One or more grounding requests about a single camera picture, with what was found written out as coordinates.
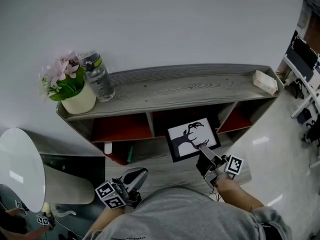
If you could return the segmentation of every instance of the plastic water bottle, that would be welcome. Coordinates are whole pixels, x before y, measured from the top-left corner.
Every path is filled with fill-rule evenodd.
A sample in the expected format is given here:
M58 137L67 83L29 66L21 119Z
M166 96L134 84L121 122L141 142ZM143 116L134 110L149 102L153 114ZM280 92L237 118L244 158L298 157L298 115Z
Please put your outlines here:
M84 77L90 84L98 100L101 102L111 100L115 96L116 90L111 83L107 68L100 54L90 51L81 54L78 59L84 71Z

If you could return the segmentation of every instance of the green leaf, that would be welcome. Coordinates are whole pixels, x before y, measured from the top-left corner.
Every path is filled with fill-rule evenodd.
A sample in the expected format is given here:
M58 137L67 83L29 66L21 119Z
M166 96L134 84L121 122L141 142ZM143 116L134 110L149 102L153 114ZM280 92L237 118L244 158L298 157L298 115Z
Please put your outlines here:
M63 92L57 92L54 95L51 95L49 97L49 99L55 101L55 102L60 102L60 101L64 101L65 99L67 99L69 96L68 93L63 93Z
M62 83L67 83L74 91L75 90L82 90L84 87L84 71L79 67L75 72L76 77L71 78L69 75L65 76L65 80Z
M68 98L71 98L71 97L78 95L81 91L82 91L82 89L76 90L74 93L71 93Z

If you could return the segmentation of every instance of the gray t-shirt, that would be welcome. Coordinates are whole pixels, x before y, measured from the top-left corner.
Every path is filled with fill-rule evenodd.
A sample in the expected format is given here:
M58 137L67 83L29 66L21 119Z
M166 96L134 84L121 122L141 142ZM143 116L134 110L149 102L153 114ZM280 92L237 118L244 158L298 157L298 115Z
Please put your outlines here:
M264 223L282 239L291 239L290 228L270 207L250 213L175 187L156 191L132 213L117 217L103 231L89 232L84 240L264 240Z

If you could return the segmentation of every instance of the picture frame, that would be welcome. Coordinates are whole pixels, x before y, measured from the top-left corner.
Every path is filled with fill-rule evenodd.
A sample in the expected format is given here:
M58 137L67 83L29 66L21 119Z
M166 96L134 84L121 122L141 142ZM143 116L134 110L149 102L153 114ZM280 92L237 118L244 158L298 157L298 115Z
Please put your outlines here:
M210 126L212 135L213 135L213 137L214 137L214 139L215 139L215 142L216 142L215 145L212 145L212 146L210 146L210 147L208 147L208 148L209 148L210 150L214 150L214 149L216 149L216 148L221 147L221 143L220 143L220 140L219 140L219 138L218 138L218 134L217 134L215 128L213 127L214 124L213 124L213 122L210 120L210 118L207 118L207 117L205 117L205 118L199 118L198 120L195 120L195 121L193 121L193 122L190 122L189 124L195 123L195 122L197 122L197 121L201 121L201 120L203 120L203 119L206 119L206 120L207 120L207 123L208 123L208 125ZM173 129L173 128L180 127L180 126L184 126L184 125L187 125L187 124L188 124L188 123L181 124L181 125L177 125L177 126L174 126L174 127L169 128L169 129L167 129L167 130L165 131L165 137L166 137L166 140L167 140L167 143L168 143L168 146L169 146L169 150L170 150L170 153L171 153L172 161L173 161L174 163L179 162L179 161L183 161L183 160L186 160L186 159L189 159L189 158L193 158L193 157L196 157L196 156L199 156L199 155L202 153L200 150L198 150L198 151L196 151L196 152L192 152L192 153L190 153L190 154L186 154L186 155L179 155L179 154L176 152L177 148L175 148L174 145L173 145L173 143L172 143L172 139L171 139L171 137L170 137L170 132L169 132L169 130L171 130L171 129Z

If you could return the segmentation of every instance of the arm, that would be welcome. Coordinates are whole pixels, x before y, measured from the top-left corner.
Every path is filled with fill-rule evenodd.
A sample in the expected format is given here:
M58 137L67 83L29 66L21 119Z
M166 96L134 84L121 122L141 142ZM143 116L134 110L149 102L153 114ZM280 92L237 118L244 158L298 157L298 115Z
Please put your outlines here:
M244 191L238 183L232 180L227 173L219 175L215 183L220 196L225 203L250 212L251 210L264 207L264 205L252 195Z
M7 240L38 240L40 236L43 233L45 233L48 229L49 229L49 226L42 226L29 233L19 234L19 233L10 232L0 227L0 232L5 236Z
M5 212L7 214L9 214L10 216L16 216L16 215L18 215L20 213L20 211L21 210L19 208L13 208L11 210L6 210Z
M103 212L96 219L96 221L90 227L88 232L103 230L106 226L109 225L110 222L112 222L115 218L119 217L120 215L122 215L124 213L125 213L124 207L120 207L120 208L116 208L116 209L112 209L112 210L109 208L104 208Z

